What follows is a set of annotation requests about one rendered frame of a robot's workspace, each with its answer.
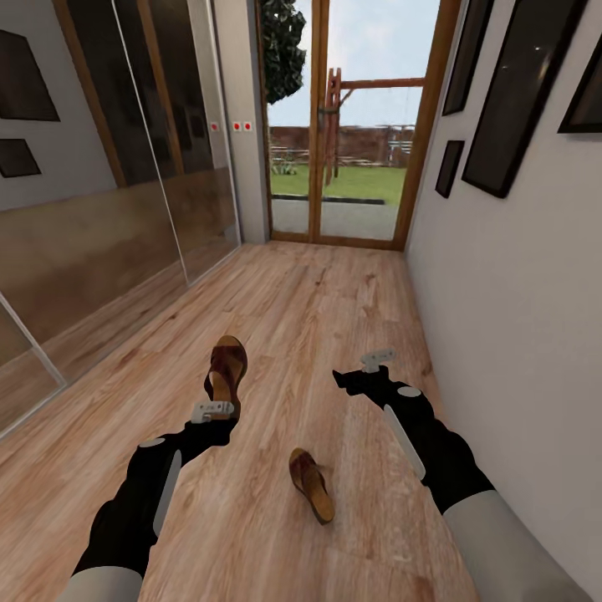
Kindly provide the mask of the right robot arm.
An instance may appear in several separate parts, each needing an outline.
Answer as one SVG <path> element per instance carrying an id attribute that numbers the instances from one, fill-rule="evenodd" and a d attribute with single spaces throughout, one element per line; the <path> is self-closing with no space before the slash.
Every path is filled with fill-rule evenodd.
<path id="1" fill-rule="evenodd" d="M 348 395 L 365 394 L 387 424 L 433 500 L 482 602 L 594 602 L 528 530 L 486 475 L 467 442 L 434 416 L 420 389 L 392 382 L 393 349 L 361 356 L 362 370 L 334 379 Z"/>

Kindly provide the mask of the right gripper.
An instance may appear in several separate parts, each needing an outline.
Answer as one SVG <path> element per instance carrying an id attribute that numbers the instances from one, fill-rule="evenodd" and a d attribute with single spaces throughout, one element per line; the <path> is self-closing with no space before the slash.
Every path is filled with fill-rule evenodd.
<path id="1" fill-rule="evenodd" d="M 371 393 L 376 383 L 381 380 L 390 379 L 388 367 L 384 365 L 379 365 L 379 367 L 380 370 L 378 372 L 371 374 L 363 370 L 357 370 L 341 375 L 341 373 L 335 370 L 333 375 L 339 388 L 345 388 L 348 395 L 365 394 L 375 402 Z"/>

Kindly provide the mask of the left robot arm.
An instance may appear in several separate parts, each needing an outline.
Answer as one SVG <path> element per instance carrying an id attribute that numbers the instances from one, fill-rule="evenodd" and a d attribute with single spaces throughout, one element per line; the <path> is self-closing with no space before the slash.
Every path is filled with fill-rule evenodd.
<path id="1" fill-rule="evenodd" d="M 194 403 L 191 421 L 179 434 L 143 442 L 130 460 L 125 482 L 96 514 L 89 547 L 58 602 L 138 602 L 177 478 L 182 467 L 211 446 L 225 446 L 237 419 L 229 401 Z"/>

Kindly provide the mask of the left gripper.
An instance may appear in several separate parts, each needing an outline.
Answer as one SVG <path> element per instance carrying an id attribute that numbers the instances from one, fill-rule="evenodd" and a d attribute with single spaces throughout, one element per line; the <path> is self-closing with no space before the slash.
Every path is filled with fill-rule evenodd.
<path id="1" fill-rule="evenodd" d="M 225 446 L 230 442 L 230 431 L 237 424 L 237 419 L 211 420 L 204 423 L 187 421 L 184 431 L 192 432 L 198 441 L 196 457 L 211 446 Z"/>

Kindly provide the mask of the sandal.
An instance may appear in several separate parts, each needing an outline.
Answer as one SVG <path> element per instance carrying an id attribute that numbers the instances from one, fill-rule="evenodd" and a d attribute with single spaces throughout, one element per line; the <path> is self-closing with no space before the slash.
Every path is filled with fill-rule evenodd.
<path id="1" fill-rule="evenodd" d="M 212 350 L 211 368 L 203 387 L 211 401 L 229 401 L 234 405 L 231 414 L 210 415 L 211 420 L 241 418 L 241 401 L 237 388 L 247 372 L 247 354 L 241 341 L 231 335 L 223 335 Z"/>
<path id="2" fill-rule="evenodd" d="M 289 458 L 288 469 L 294 486 L 310 501 L 317 521 L 322 525 L 330 523 L 334 518 L 334 504 L 312 456 L 304 449 L 295 449 Z"/>

